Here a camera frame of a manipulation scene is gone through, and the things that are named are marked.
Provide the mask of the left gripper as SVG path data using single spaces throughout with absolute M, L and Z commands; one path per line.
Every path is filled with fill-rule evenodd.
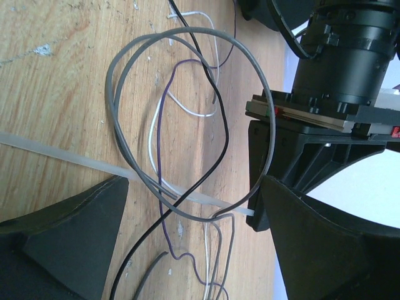
M 246 112 L 266 118 L 271 112 L 278 118 L 295 119 L 320 126 L 289 124 L 282 121 L 276 129 L 276 142 L 268 175 L 304 194 L 344 168 L 383 152 L 389 138 L 399 137 L 399 96 L 379 99 L 379 91 L 291 93 L 272 91 L 254 95 L 246 103 Z M 269 149 L 269 123 L 249 123 L 249 177 L 252 188 L 261 175 Z M 269 229 L 266 211 L 258 192 L 247 203 L 254 210 L 246 223 L 254 231 Z

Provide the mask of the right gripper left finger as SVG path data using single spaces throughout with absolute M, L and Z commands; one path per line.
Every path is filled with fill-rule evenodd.
M 129 181 L 1 223 L 1 299 L 101 299 Z

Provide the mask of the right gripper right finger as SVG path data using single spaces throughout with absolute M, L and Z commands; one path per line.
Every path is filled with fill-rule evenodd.
M 399 299 L 399 229 L 271 176 L 260 187 L 289 299 Z

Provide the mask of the white zip tie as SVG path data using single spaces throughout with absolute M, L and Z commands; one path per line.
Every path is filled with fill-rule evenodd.
M 98 161 L 95 159 L 91 159 L 85 156 L 81 156 L 78 154 L 74 154 L 72 152 L 65 151 L 63 149 L 59 149 L 53 146 L 47 146 L 41 144 L 37 141 L 32 141 L 30 139 L 26 139 L 21 136 L 17 136 L 15 134 L 11 134 L 8 132 L 1 131 L 1 144 L 5 144 L 8 146 L 12 146 L 15 148 L 31 151 L 33 153 L 41 154 L 44 156 L 49 156 L 51 158 L 60 159 L 62 161 L 66 161 L 73 164 L 78 164 L 87 168 L 95 169 L 98 171 L 102 171 L 105 173 L 121 176 L 128 178 L 133 181 L 139 181 L 139 176 L 136 171 L 132 169 L 126 169 L 123 167 L 115 166 L 104 161 Z M 208 204 L 217 206 L 219 208 L 228 208 L 230 205 L 226 201 L 222 201 L 219 199 L 215 199 L 211 196 L 207 196 L 205 194 L 201 194 L 198 192 L 192 192 L 187 200 L 199 203 L 199 204 Z M 233 209 L 238 213 L 244 214 L 246 216 L 253 216 L 254 210 L 248 209 L 244 207 L 237 207 Z

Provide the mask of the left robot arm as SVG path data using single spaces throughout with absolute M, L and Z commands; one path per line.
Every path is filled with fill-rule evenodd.
M 241 1 L 298 57 L 290 92 L 246 104 L 250 187 L 272 176 L 308 193 L 348 166 L 399 150 L 399 101 L 378 99 L 399 57 L 398 1 Z

